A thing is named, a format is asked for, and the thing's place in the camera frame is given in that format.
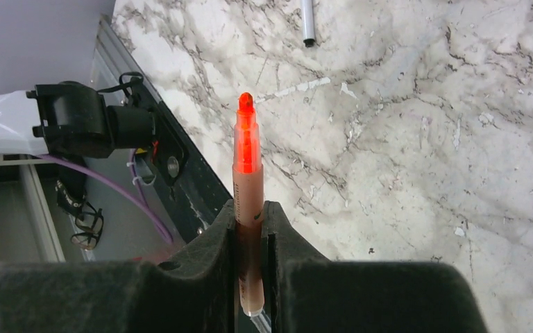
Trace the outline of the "orange highlighter pen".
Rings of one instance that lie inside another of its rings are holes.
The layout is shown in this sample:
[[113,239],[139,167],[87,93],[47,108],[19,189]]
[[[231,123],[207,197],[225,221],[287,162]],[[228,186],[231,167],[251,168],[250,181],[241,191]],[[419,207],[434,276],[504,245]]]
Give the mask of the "orange highlighter pen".
[[264,172],[256,116],[252,95],[242,93],[234,126],[232,181],[239,297],[242,310],[249,317],[258,316],[264,306],[261,268]]

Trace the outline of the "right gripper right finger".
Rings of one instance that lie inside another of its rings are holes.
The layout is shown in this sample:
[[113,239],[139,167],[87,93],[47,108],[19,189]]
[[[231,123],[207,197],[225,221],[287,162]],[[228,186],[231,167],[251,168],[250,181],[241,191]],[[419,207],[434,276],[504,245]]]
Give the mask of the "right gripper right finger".
[[462,274],[437,262],[332,261],[264,204],[274,332],[485,332]]

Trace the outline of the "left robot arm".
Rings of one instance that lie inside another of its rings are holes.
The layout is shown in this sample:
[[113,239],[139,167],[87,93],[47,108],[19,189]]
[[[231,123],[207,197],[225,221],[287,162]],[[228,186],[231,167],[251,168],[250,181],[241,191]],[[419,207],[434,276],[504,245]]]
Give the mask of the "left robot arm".
[[105,95],[130,96],[140,79],[107,89],[64,81],[0,95],[0,155],[79,155],[107,158],[117,149],[142,148],[156,134],[151,111],[110,105]]

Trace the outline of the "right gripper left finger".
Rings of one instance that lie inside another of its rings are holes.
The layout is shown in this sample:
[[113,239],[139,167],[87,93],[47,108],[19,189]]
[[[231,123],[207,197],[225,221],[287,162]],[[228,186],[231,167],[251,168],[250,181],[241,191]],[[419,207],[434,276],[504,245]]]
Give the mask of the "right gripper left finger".
[[0,264],[0,332],[235,332],[233,203],[166,262]]

